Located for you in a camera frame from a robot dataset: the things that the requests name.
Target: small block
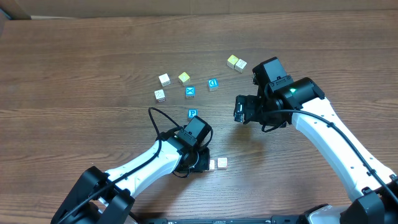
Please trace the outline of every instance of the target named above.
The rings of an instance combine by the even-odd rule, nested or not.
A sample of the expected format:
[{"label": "small block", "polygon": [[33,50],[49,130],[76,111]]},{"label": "small block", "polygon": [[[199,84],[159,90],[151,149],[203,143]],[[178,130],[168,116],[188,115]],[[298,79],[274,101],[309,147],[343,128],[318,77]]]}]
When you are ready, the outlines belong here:
[{"label": "small block", "polygon": [[185,88],[185,97],[186,98],[194,98],[195,97],[195,87],[194,86],[187,86]]},{"label": "small block", "polygon": [[234,69],[234,66],[235,66],[235,64],[236,64],[236,62],[238,62],[238,58],[237,57],[235,57],[235,55],[231,55],[230,57],[229,57],[229,59],[226,61],[226,64],[227,64],[227,66],[229,67],[229,68],[232,68],[232,69]]},{"label": "small block", "polygon": [[159,80],[160,80],[162,86],[167,86],[167,85],[170,84],[170,78],[169,78],[169,76],[167,75],[167,73],[161,75],[161,76],[159,77]]},{"label": "small block", "polygon": [[216,91],[218,89],[218,81],[216,78],[208,80],[208,84],[209,84],[210,91]]},{"label": "small block", "polygon": [[157,90],[155,91],[155,98],[158,102],[162,102],[166,100],[166,96],[164,95],[163,90]]},{"label": "small block", "polygon": [[235,70],[242,73],[247,64],[248,63],[246,63],[244,60],[239,59],[238,62],[236,62]]},{"label": "small block", "polygon": [[189,84],[191,78],[186,72],[183,72],[181,75],[178,76],[178,80],[180,81],[180,83],[182,83],[182,85],[185,86]]},{"label": "small block", "polygon": [[226,169],[227,168],[227,158],[218,158],[217,159],[217,168]]},{"label": "small block", "polygon": [[216,169],[216,161],[214,159],[210,159],[208,171],[214,171],[215,169]]},{"label": "small block", "polygon": [[194,116],[198,115],[198,110],[188,109],[188,119],[191,120]]}]

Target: blue cube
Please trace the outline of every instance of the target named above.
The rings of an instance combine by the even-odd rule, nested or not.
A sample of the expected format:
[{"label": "blue cube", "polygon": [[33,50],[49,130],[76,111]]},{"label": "blue cube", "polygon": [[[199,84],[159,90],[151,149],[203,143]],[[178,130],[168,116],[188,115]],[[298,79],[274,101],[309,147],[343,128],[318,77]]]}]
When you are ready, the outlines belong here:
[{"label": "blue cube", "polygon": [[216,91],[218,89],[218,81],[216,78],[209,80],[208,84],[209,84],[210,91]]},{"label": "blue cube", "polygon": [[191,120],[194,116],[198,115],[198,110],[188,109],[188,119]]},{"label": "blue cube", "polygon": [[194,98],[195,97],[195,87],[187,86],[185,89],[185,97],[186,98]]}]

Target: yellow cube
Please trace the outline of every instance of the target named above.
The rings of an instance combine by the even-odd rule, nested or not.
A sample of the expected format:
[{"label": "yellow cube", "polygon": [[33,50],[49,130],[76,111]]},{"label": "yellow cube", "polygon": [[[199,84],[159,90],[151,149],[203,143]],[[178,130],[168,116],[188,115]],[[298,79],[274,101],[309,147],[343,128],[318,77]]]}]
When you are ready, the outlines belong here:
[{"label": "yellow cube", "polygon": [[226,64],[228,65],[229,68],[234,69],[236,62],[238,62],[238,58],[235,57],[235,55],[231,55],[229,59],[226,61]]},{"label": "yellow cube", "polygon": [[178,76],[178,80],[180,80],[180,83],[185,86],[189,84],[191,78],[186,72],[183,72],[181,75]]}]

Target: cube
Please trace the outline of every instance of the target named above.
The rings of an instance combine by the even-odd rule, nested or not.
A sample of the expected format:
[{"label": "cube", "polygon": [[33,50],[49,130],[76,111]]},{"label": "cube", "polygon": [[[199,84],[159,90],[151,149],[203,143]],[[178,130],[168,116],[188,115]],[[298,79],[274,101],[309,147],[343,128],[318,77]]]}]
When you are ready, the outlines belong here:
[{"label": "cube", "polygon": [[216,91],[218,89],[218,81],[216,78],[208,80],[208,84],[209,84],[210,91]]},{"label": "cube", "polygon": [[231,55],[229,59],[226,61],[226,64],[229,68],[234,69],[236,62],[238,62],[238,58],[235,55]]},{"label": "cube", "polygon": [[217,168],[226,169],[228,167],[227,158],[218,158],[217,159]]},{"label": "cube", "polygon": [[161,75],[161,76],[159,77],[159,80],[160,80],[162,86],[167,86],[167,85],[170,84],[170,78],[169,78],[169,76],[167,75],[167,73]]},{"label": "cube", "polygon": [[198,110],[188,109],[188,119],[191,120],[194,116],[198,115]]},{"label": "cube", "polygon": [[209,160],[209,170],[207,171],[214,171],[216,169],[216,161],[214,159]]},{"label": "cube", "polygon": [[195,97],[195,87],[194,86],[187,86],[185,88],[185,97],[186,98],[194,98]]},{"label": "cube", "polygon": [[235,70],[242,73],[247,64],[248,63],[246,63],[244,60],[239,59],[238,62],[236,62]]},{"label": "cube", "polygon": [[189,84],[191,78],[186,72],[183,72],[181,75],[178,76],[178,80],[180,80],[180,83],[182,83],[183,86],[186,86]]},{"label": "cube", "polygon": [[166,96],[164,95],[164,91],[163,90],[155,91],[155,98],[156,98],[158,103],[160,103],[162,101],[165,101],[166,100]]}]

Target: wooden tabletop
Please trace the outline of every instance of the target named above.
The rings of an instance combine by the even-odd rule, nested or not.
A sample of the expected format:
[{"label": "wooden tabletop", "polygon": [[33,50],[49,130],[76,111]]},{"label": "wooden tabletop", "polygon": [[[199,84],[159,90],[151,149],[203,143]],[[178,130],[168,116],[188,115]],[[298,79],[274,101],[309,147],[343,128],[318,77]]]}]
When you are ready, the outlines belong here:
[{"label": "wooden tabletop", "polygon": [[[0,223],[48,223],[80,174],[120,166],[154,143],[147,109],[214,129],[228,169],[160,178],[132,211],[169,218],[268,217],[350,203],[317,149],[293,126],[272,133],[233,121],[255,95],[251,69],[280,58],[310,77],[382,163],[398,170],[398,11],[7,21],[0,38]],[[226,66],[247,61],[240,74]],[[177,77],[197,88],[187,100]],[[158,76],[172,84],[162,88]],[[220,87],[209,92],[206,81]],[[166,102],[155,103],[163,89]],[[172,127],[155,115],[160,130]]]}]

